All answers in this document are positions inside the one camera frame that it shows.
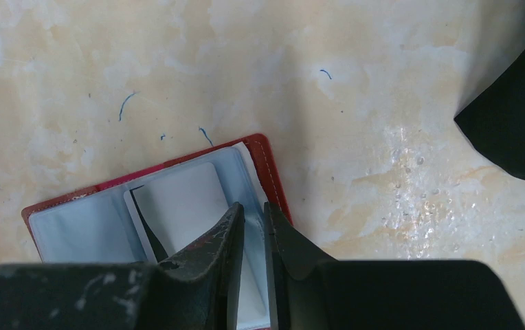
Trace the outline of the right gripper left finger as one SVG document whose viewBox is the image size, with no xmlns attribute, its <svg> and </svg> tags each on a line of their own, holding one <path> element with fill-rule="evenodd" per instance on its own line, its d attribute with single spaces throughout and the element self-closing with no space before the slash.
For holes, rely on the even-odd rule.
<svg viewBox="0 0 525 330">
<path fill-rule="evenodd" d="M 209 230 L 159 263 L 166 275 L 165 329 L 235 329 L 245 215 L 235 202 Z"/>
</svg>

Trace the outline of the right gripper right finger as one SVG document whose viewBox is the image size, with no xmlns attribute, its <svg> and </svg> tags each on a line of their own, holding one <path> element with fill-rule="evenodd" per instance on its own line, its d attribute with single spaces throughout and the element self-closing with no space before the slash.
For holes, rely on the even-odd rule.
<svg viewBox="0 0 525 330">
<path fill-rule="evenodd" d="M 327 329 L 321 276 L 315 268 L 335 260 L 296 230 L 280 206 L 264 205 L 267 289 L 272 329 Z"/>
</svg>

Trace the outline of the white credit card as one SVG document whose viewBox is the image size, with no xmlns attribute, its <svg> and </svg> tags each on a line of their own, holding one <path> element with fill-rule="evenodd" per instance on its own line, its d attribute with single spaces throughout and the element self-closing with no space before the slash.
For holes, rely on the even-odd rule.
<svg viewBox="0 0 525 330">
<path fill-rule="evenodd" d="M 161 175 L 124 193 L 146 259 L 159 263 L 211 229 L 229 208 L 214 165 Z"/>
</svg>

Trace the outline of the red leather card holder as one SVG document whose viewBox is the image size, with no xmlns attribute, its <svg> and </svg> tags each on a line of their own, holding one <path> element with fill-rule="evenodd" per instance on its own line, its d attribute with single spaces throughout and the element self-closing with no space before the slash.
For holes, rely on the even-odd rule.
<svg viewBox="0 0 525 330">
<path fill-rule="evenodd" d="M 215 146 L 22 210 L 42 261 L 157 263 L 209 230 L 234 203 L 245 213 L 239 329 L 268 329 L 263 208 L 289 213 L 269 140 Z"/>
</svg>

